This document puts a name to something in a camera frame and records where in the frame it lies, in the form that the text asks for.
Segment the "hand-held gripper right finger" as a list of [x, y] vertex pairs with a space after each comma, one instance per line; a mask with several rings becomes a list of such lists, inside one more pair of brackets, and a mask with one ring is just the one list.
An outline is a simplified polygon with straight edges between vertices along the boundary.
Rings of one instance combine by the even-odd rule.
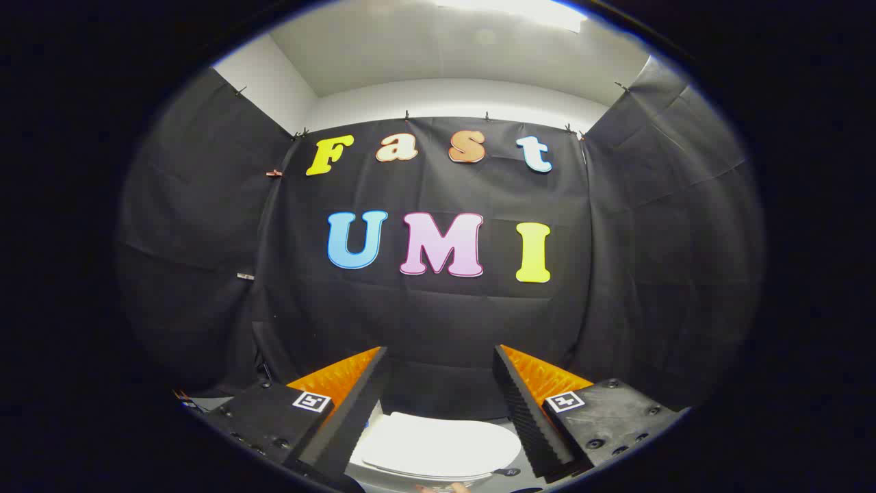
[[498, 344], [492, 375], [534, 475], [556, 483], [608, 467], [685, 418], [625, 381], [592, 383]]

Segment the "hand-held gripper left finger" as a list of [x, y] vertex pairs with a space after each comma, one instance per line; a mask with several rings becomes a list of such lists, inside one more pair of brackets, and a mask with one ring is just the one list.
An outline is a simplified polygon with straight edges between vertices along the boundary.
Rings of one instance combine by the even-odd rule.
[[201, 418], [289, 473], [344, 483], [348, 462], [390, 375], [377, 346], [291, 383], [258, 383]]

